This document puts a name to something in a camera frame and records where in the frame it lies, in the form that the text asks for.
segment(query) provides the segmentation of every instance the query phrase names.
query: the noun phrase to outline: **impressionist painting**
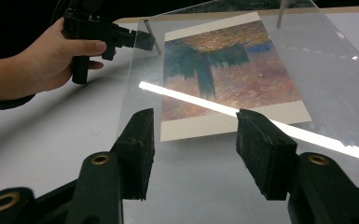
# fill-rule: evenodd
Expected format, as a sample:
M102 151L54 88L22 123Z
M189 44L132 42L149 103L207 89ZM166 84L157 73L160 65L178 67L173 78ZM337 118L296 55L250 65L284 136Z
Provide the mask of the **impressionist painting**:
M261 108L301 101L258 16L257 20L237 23L228 20L227 27L179 35L166 41L164 88L232 108ZM176 120L177 124L178 120L216 113L163 97L163 123Z

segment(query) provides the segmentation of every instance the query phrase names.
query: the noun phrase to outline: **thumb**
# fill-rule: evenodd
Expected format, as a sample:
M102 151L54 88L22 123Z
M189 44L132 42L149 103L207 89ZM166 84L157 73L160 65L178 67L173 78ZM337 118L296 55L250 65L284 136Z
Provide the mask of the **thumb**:
M97 56L106 51L106 43L101 40L70 39L63 52L68 56Z

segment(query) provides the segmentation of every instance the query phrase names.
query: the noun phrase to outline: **clamp jaw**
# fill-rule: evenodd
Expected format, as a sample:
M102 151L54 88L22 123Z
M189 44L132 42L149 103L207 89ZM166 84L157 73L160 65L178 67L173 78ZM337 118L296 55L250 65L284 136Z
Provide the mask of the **clamp jaw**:
M331 158L296 154L297 143L265 116L241 109L237 152L268 201L285 201L294 224L359 223L359 188Z
M122 224L122 200L145 200L153 158L153 109L135 113L109 151L83 160L78 179L35 198L28 188L0 190L0 223Z

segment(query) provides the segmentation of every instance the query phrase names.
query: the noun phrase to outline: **painting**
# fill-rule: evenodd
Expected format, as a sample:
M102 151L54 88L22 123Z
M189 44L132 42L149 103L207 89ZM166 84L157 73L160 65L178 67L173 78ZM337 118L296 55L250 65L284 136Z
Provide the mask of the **painting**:
M167 33L163 86L284 123L311 120L256 12ZM161 141L236 130L233 116L163 96Z

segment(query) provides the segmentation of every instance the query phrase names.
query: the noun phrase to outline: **black background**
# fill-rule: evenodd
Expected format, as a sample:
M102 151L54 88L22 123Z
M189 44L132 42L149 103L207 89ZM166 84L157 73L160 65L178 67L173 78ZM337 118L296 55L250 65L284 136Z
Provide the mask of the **black background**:
M104 0L112 20L153 16L208 0ZM318 7L359 6L359 0L316 0ZM31 45L49 26L57 0L0 0L0 58Z

